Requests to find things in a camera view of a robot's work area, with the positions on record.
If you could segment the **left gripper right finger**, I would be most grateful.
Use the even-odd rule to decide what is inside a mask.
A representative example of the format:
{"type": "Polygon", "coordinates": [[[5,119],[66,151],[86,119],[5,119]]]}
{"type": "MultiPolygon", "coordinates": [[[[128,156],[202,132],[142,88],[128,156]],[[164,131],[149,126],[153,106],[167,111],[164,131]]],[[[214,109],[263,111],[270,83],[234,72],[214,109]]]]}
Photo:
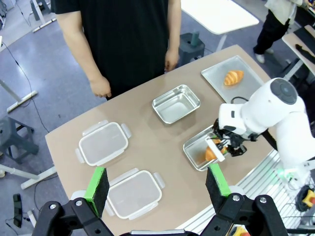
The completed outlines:
{"type": "Polygon", "coordinates": [[[274,200],[269,195],[252,200],[231,192],[219,164],[208,166],[205,185],[216,214],[202,236],[225,236],[233,225],[245,226],[251,236],[288,235],[274,200]]]}

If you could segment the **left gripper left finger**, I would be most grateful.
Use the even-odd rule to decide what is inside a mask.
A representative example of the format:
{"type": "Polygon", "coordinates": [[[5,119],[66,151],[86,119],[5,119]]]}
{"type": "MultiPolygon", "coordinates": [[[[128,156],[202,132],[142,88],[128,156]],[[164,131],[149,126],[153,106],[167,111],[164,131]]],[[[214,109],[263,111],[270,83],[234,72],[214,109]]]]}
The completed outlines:
{"type": "Polygon", "coordinates": [[[70,236],[78,229],[83,229],[88,236],[111,235],[101,219],[109,188],[106,168],[95,168],[83,197],[64,205],[56,201],[43,205],[32,235],[70,236]]]}

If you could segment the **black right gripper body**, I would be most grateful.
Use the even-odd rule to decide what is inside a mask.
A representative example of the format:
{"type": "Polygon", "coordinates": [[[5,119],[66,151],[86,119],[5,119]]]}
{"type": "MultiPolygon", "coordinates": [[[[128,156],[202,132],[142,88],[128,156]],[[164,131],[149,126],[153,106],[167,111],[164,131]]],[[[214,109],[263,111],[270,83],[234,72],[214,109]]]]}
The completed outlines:
{"type": "Polygon", "coordinates": [[[217,131],[222,135],[219,148],[226,148],[226,151],[233,157],[243,155],[247,151],[247,148],[243,145],[245,139],[239,134],[234,133],[235,130],[235,127],[229,125],[220,128],[218,118],[213,124],[213,131],[217,131]]]}

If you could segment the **person's left hand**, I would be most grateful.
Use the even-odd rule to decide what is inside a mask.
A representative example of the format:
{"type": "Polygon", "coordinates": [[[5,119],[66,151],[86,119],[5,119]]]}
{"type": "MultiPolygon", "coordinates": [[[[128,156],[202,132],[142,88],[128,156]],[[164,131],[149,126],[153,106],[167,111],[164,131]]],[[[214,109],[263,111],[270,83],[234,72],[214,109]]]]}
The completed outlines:
{"type": "Polygon", "coordinates": [[[178,49],[169,49],[165,54],[165,72],[170,72],[175,69],[179,60],[179,52],[178,49]]]}

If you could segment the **person's right hand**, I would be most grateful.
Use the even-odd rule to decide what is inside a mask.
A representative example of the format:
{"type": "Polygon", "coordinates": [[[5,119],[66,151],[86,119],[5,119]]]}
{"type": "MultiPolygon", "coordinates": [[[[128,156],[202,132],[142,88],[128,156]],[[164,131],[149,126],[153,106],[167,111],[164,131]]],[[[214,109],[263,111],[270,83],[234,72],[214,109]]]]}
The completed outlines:
{"type": "Polygon", "coordinates": [[[95,75],[89,78],[90,87],[95,96],[107,97],[112,96],[111,88],[108,80],[102,75],[95,75]]]}

